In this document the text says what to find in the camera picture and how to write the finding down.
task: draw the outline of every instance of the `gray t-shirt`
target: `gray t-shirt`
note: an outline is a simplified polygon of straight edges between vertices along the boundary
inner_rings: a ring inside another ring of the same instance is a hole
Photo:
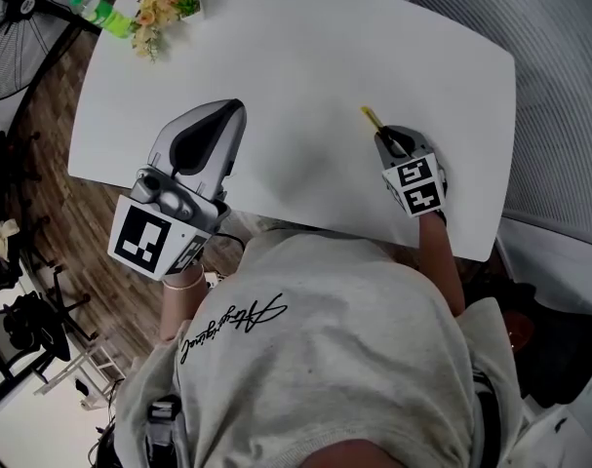
[[[297,467],[348,439],[407,467],[464,467],[472,365],[497,393],[504,456],[521,399],[494,299],[455,319],[428,279],[369,241],[273,231],[124,383],[116,451],[146,466],[147,405],[175,391],[194,467]]]

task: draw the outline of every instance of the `white table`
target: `white table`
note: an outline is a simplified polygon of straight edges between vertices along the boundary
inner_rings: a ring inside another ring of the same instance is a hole
[[[196,105],[239,98],[248,128],[234,210],[415,246],[417,223],[386,190],[373,127],[426,135],[450,182],[454,254],[485,260],[508,182],[513,58],[480,35],[401,0],[202,0],[156,63],[102,33],[77,109],[69,172],[131,187],[155,138]],[[137,0],[118,0],[128,15]]]

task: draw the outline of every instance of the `person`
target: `person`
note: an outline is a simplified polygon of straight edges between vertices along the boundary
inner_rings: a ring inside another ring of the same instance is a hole
[[[476,372],[500,462],[521,422],[501,313],[465,308],[444,221],[418,221],[418,272],[367,240],[274,230],[211,292],[199,264],[168,277],[163,343],[117,399],[122,465],[149,466],[146,412],[174,394],[178,466],[481,466]]]

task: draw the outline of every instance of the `yellow stick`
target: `yellow stick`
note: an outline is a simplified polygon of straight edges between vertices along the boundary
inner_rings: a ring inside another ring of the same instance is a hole
[[[361,111],[363,111],[363,114],[365,114],[365,116],[367,116],[369,120],[374,124],[376,131],[379,132],[380,129],[382,129],[383,125],[378,119],[378,117],[375,116],[375,113],[372,111],[372,109],[364,105],[363,107],[361,107]]]

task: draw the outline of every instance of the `fan hub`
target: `fan hub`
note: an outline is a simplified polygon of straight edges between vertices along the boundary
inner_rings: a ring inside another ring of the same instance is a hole
[[[39,0],[6,0],[5,16],[9,22],[30,20]]]

